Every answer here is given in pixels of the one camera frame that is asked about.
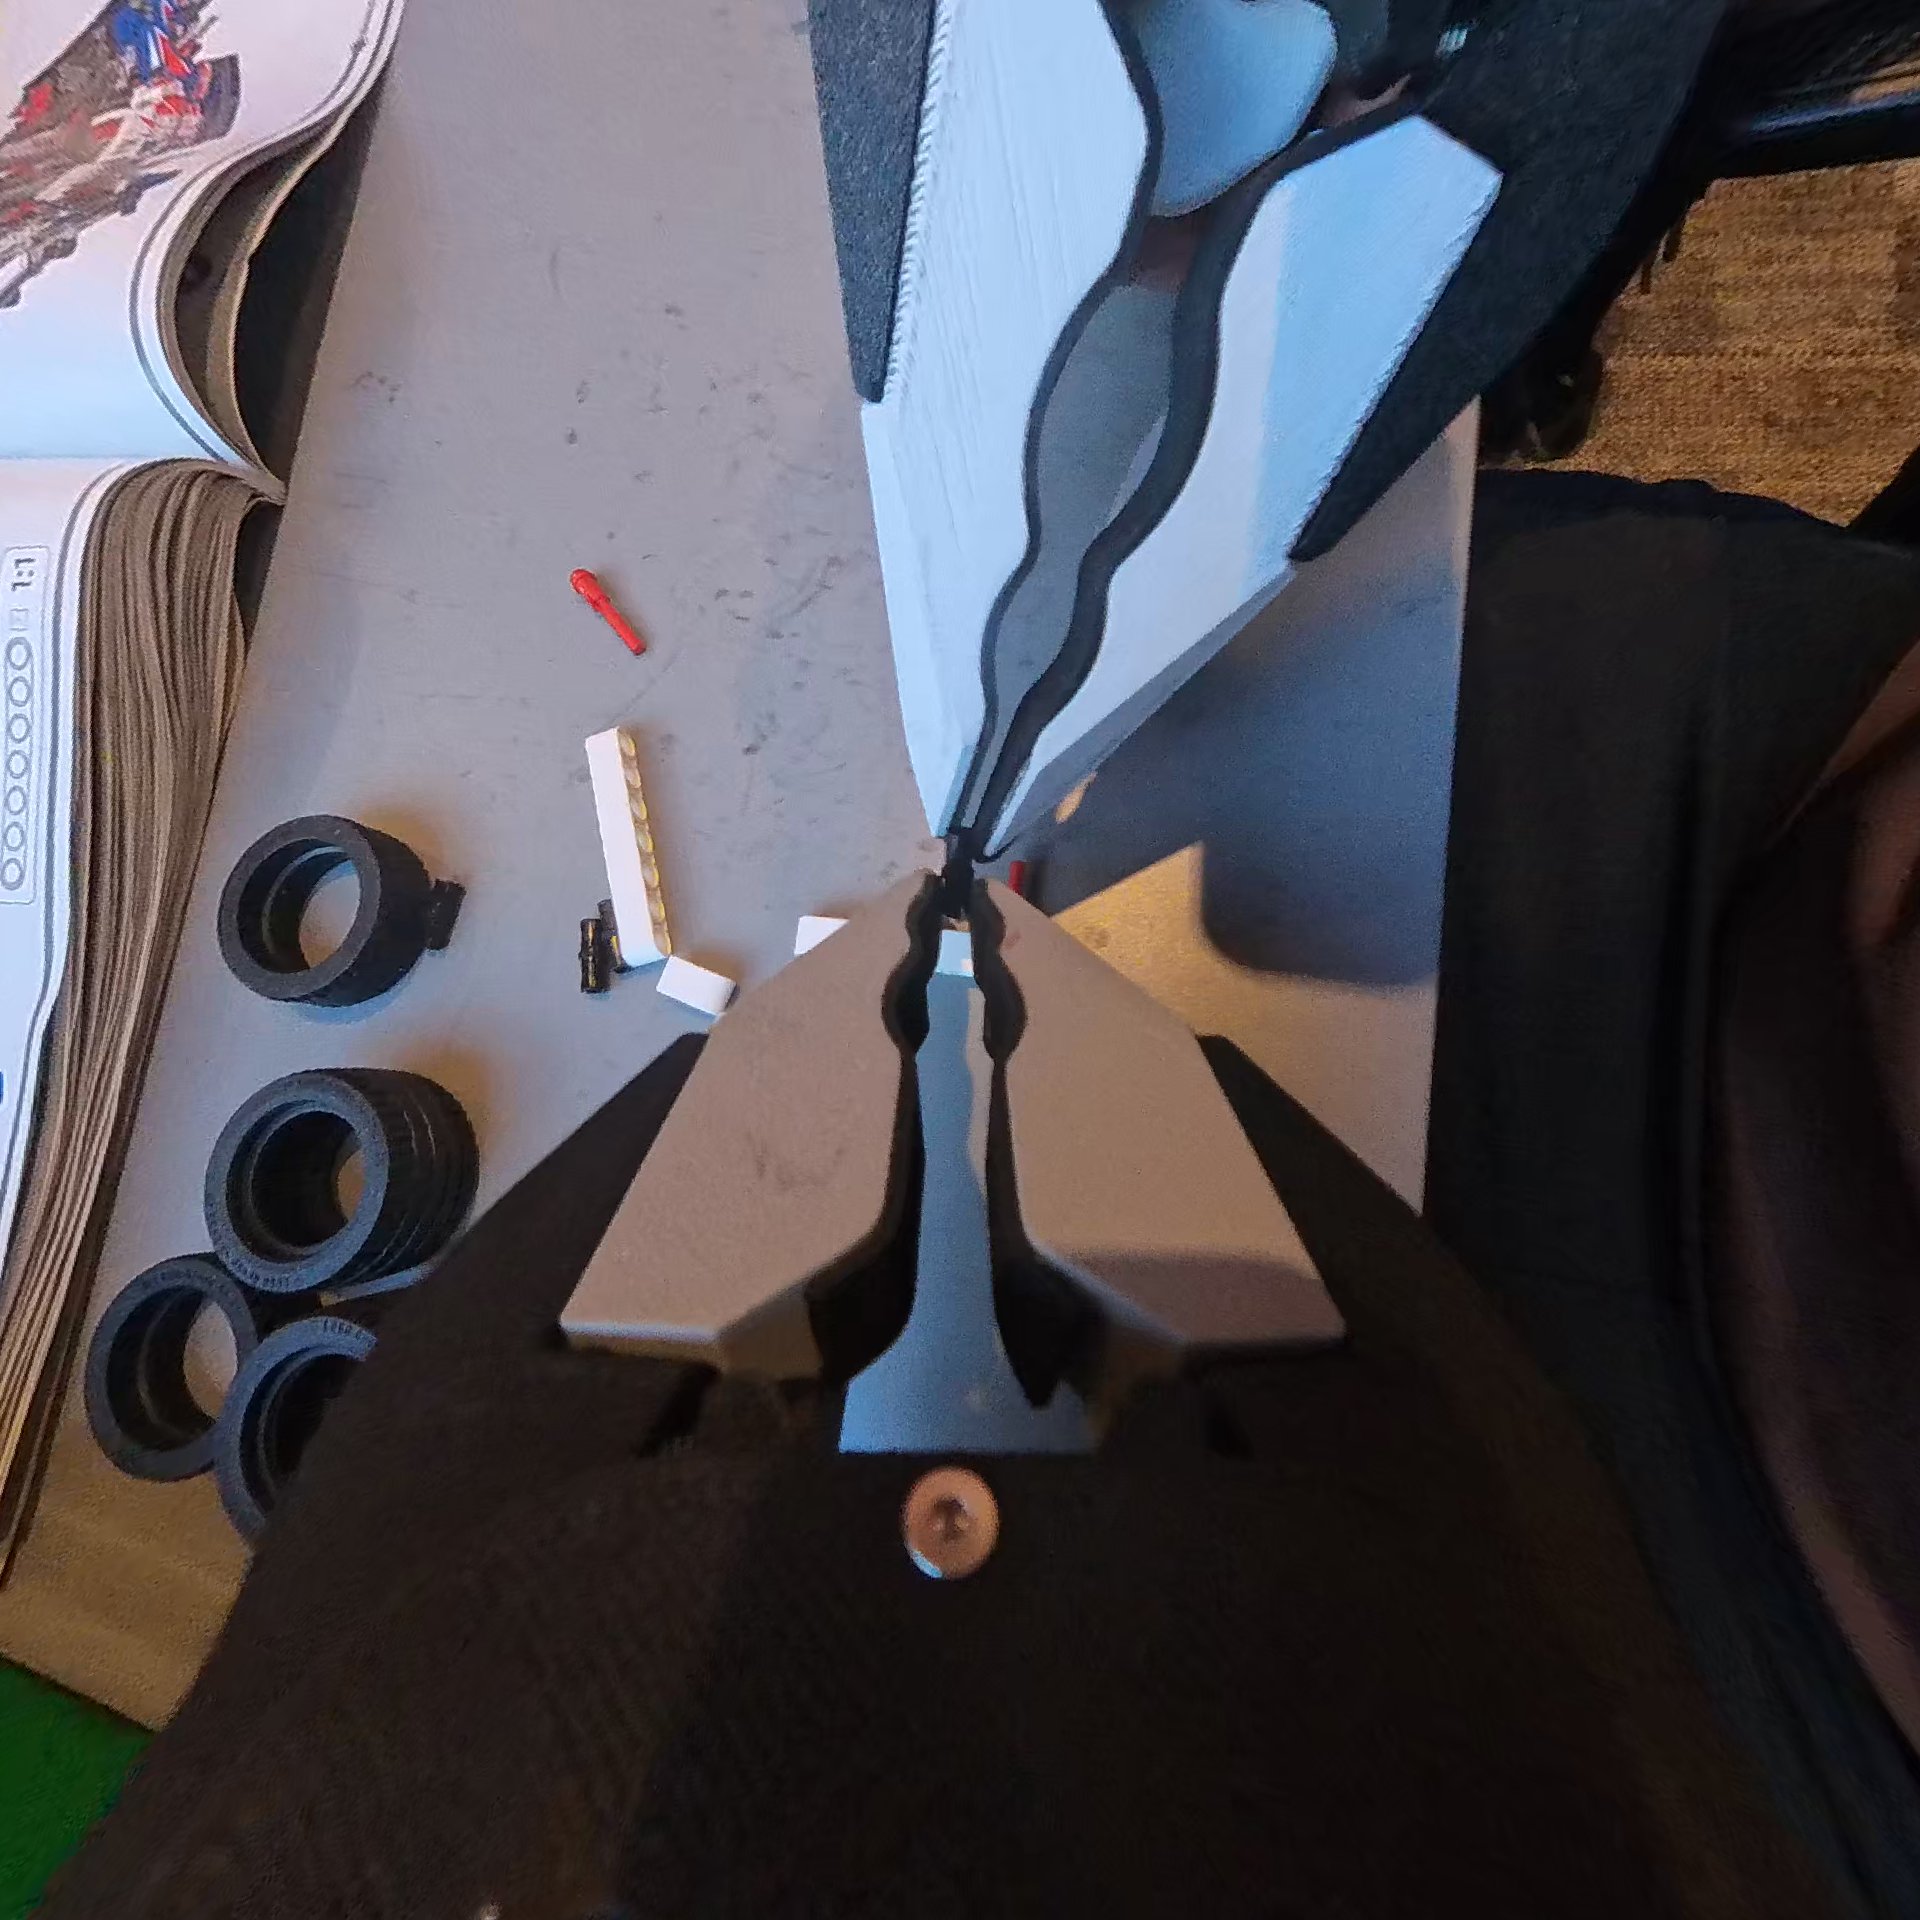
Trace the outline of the grey desk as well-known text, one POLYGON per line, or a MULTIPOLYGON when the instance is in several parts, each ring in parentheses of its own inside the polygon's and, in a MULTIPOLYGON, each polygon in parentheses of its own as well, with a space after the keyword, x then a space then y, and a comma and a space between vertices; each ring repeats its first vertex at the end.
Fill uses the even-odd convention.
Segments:
MULTIPOLYGON (((711 1022, 578 994, 585 738, 630 726, 674 942, 736 1002, 798 919, 930 863, 899 737, 805 6, 405 6, 317 343, 202 863, 81 1337, 208 1247, 227 1116, 295 1068, 432 1076, 486 1211, 711 1022), (640 628, 635 658, 567 574, 640 628), (467 889, 349 1007, 219 956, 237 859, 349 816, 467 889)), ((1413 1205, 1474 420, 1112 755, 1034 895, 1231 1037, 1413 1205)))

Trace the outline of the white toy beam with pins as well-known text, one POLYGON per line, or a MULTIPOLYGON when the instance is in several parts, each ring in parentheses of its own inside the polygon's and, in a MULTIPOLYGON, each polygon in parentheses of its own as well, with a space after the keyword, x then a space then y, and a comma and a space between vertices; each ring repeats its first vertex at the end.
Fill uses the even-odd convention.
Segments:
MULTIPOLYGON (((814 946, 825 944, 833 933, 846 927, 844 917, 802 917, 795 933, 793 958, 810 955, 814 946)), ((974 942, 972 927, 956 919, 946 919, 940 933, 940 946, 934 958, 937 975, 959 975, 974 982, 974 942)))

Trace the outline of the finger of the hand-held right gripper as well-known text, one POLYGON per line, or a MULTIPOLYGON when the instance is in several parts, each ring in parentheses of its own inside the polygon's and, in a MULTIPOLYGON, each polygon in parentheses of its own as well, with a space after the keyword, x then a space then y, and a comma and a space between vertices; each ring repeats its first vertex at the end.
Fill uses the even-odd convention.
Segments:
POLYGON ((1291 580, 1291 549, 1496 205, 1428 118, 1370 118, 1217 205, 1173 307, 1154 457, 1076 567, 972 835, 1005 851, 1291 580))
POLYGON ((1154 139, 1106 6, 934 6, 884 386, 860 407, 930 835, 956 825, 987 738, 984 656, 1032 546, 1049 364, 1121 256, 1154 139))

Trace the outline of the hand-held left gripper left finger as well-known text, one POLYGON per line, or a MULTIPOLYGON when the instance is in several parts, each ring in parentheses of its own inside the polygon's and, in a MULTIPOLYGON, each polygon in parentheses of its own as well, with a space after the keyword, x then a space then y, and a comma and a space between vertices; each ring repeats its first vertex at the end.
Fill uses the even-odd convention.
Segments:
POLYGON ((940 895, 907 873, 715 1024, 561 1314, 573 1347, 851 1379, 899 1337, 940 895))

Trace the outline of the black rubber toy tire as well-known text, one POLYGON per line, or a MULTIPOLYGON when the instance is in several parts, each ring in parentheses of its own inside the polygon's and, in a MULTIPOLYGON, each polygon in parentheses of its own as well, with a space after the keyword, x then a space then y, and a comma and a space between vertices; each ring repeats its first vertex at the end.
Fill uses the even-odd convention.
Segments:
POLYGON ((323 1011, 370 1002, 426 955, 421 909, 436 879, 393 835, 338 814, 289 819, 262 835, 219 892, 219 956, 250 994, 323 1011), (338 873, 354 884, 345 938, 323 958, 301 944, 308 902, 338 873))
POLYGON ((248 1362, 275 1325, 266 1302, 212 1254, 168 1258, 136 1273, 102 1312, 83 1364, 83 1407, 107 1462, 141 1483, 211 1472, 219 1416, 193 1397, 186 1347, 202 1312, 248 1362))
POLYGON ((339 1291, 438 1258, 475 1191, 476 1134, 438 1082, 303 1068, 233 1111, 208 1154, 202 1219, 237 1281, 339 1291))
POLYGON ((212 1432, 212 1477, 248 1549, 265 1537, 326 1413, 375 1346, 377 1331, 354 1317, 306 1314, 239 1362, 212 1432))

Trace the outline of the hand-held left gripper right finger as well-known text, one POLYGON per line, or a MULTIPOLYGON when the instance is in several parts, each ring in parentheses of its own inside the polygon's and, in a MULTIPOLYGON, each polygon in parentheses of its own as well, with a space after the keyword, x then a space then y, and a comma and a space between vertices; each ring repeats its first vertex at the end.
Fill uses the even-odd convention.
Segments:
POLYGON ((974 885, 972 935, 995 1331, 1022 1397, 1112 1412, 1217 1361, 1340 1346, 1198 1037, 995 879, 974 885))

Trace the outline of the green plastic box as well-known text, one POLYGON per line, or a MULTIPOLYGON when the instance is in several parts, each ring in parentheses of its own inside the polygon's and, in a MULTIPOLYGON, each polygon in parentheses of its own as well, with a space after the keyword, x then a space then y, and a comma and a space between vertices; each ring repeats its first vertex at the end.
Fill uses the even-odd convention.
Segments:
POLYGON ((3 1918, 35 1913, 152 1740, 146 1726, 3 1663, 3 1918))

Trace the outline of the black office chair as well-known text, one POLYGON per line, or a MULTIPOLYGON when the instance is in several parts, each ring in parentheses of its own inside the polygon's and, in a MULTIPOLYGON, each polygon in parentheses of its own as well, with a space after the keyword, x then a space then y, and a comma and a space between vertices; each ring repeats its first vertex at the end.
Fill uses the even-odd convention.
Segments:
POLYGON ((1719 182, 1790 176, 1916 156, 1916 35, 1900 50, 1825 55, 1790 73, 1754 51, 1688 113, 1598 270, 1480 409, 1486 467, 1545 464, 1582 447, 1601 393, 1601 324, 1632 281, 1647 287, 1683 244, 1719 182))

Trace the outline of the person's brown shirt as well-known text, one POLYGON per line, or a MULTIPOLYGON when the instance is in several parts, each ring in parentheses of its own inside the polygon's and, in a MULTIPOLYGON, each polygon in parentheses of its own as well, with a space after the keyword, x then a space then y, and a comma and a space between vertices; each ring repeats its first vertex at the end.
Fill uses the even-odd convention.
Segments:
POLYGON ((1916 654, 1736 895, 1710 1087, 1716 1355, 1789 1538, 1916 1743, 1916 654))

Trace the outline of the person's black trousers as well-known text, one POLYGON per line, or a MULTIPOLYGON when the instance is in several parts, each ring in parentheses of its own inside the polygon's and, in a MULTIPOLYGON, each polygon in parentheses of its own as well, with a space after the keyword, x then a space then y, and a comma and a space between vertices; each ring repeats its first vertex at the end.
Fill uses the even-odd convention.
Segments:
POLYGON ((1427 1209, 1578 1407, 1840 1915, 1916 1915, 1916 1743, 1755 1465, 1707 1302, 1730 912, 1916 654, 1916 499, 1496 472, 1469 543, 1427 1209))

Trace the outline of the long white toy beam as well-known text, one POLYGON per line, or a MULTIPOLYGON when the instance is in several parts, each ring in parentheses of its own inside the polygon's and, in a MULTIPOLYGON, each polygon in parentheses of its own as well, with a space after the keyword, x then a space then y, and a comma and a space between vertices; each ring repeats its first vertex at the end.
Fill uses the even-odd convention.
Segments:
POLYGON ((657 840, 640 788, 635 738, 607 728, 585 741, 595 827, 605 853, 607 900, 613 902, 618 942, 630 971, 673 956, 657 840))

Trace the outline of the open instruction booklet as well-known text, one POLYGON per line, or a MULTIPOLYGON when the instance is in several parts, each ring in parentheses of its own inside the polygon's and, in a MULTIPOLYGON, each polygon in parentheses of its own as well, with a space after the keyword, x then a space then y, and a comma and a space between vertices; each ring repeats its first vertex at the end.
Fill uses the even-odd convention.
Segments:
POLYGON ((3 1555, 26 1537, 286 496, 234 371, 253 259, 398 2, 4 6, 3 1555))

